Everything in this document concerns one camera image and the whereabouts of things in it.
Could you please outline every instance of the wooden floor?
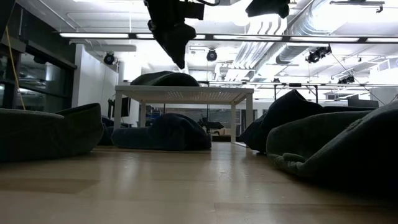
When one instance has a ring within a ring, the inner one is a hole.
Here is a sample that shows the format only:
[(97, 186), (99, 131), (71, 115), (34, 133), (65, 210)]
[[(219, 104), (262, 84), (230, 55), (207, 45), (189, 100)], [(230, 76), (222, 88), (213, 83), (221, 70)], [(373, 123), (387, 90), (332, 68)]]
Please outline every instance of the wooden floor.
[(321, 189), (230, 143), (0, 164), (0, 223), (398, 223), (382, 200)]

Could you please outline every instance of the ceiling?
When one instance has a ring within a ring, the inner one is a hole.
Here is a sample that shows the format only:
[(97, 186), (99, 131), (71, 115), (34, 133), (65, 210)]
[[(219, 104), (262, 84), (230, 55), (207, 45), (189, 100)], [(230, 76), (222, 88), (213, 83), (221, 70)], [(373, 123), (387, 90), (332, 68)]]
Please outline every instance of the ceiling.
[[(141, 0), (131, 0), (128, 3), (104, 3), (106, 0), (102, 0), (102, 3), (101, 0), (80, 1), (83, 2), (19, 0), (19, 4), (62, 32), (149, 32), (147, 21), (150, 18)], [(254, 23), (242, 26), (248, 22), (242, 16), (242, 6), (250, 2), (251, 0), (240, 0), (232, 6), (206, 7), (204, 21), (188, 20), (187, 24), (196, 28), (197, 33), (246, 34)], [(310, 0), (295, 2), (297, 4), (291, 7), (290, 16), (285, 21), (286, 24), (293, 26), (292, 19)], [(330, 8), (326, 10), (327, 14), (318, 16), (316, 22), (319, 26), (327, 26), (336, 17), (344, 17), (346, 20), (330, 35), (396, 35), (398, 17), (395, 14), (398, 13), (398, 1), (385, 0), (385, 2), (384, 11), (379, 14), (376, 13), (375, 7), (345, 7), (343, 10), (338, 8), (337, 11)], [(144, 67), (177, 68), (154, 40), (92, 40), (91, 44), (87, 44), (88, 48), (90, 45), (135, 45), (137, 48), (134, 54), (139, 55), (141, 62), (145, 64)], [(187, 47), (187, 67), (189, 70), (214, 71), (217, 63), (235, 60), (241, 46), (242, 42), (192, 41)], [(209, 48), (216, 49), (218, 53), (216, 62), (206, 61)], [(358, 77), (369, 75), (369, 68), (375, 65), (374, 62), (385, 57), (395, 55), (398, 57), (398, 45), (332, 44), (331, 48), (335, 57), (346, 69), (356, 67)], [(308, 50), (296, 56), (289, 66), (270, 65), (267, 69), (258, 71), (257, 75), (268, 79), (278, 76), (283, 82), (293, 80), (317, 82), (319, 79), (336, 82), (331, 77), (345, 71), (345, 68), (331, 55), (310, 65), (305, 61), (307, 55)], [(276, 67), (276, 72), (269, 67)]]

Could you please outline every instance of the fabric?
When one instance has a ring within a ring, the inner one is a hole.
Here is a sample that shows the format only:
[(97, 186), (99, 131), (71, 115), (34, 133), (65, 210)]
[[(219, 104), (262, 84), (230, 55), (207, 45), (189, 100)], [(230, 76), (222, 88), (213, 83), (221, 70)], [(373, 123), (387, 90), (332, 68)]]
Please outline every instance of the fabric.
[(56, 114), (0, 110), (0, 161), (56, 159), (90, 152), (103, 127), (99, 104)]
[(192, 76), (170, 71), (143, 74), (133, 80), (130, 85), (200, 86)]
[(241, 139), (251, 149), (265, 152), (272, 128), (318, 114), (321, 110), (322, 106), (307, 101), (297, 90), (292, 90), (273, 102), (267, 113), (242, 133)]
[(397, 126), (398, 102), (371, 112), (320, 114), (272, 130), (267, 153), (302, 177), (395, 183)]
[(168, 151), (211, 148), (211, 136), (194, 120), (175, 113), (158, 117), (148, 128), (122, 128), (111, 134), (115, 146)]

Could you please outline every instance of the table leg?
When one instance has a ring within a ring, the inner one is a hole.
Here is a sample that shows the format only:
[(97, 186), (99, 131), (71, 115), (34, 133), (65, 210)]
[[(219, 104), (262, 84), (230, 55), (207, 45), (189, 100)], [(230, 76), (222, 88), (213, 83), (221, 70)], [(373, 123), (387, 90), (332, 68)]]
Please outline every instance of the table leg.
[(246, 95), (246, 128), (253, 123), (253, 94)]
[(122, 93), (116, 91), (116, 99), (114, 102), (114, 126), (113, 131), (120, 128), (120, 120), (122, 116)]
[(236, 105), (231, 103), (231, 143), (236, 142)]
[(140, 112), (140, 123), (139, 123), (140, 128), (145, 127), (146, 114), (147, 114), (147, 104), (144, 101), (142, 101), (141, 102), (141, 112)]

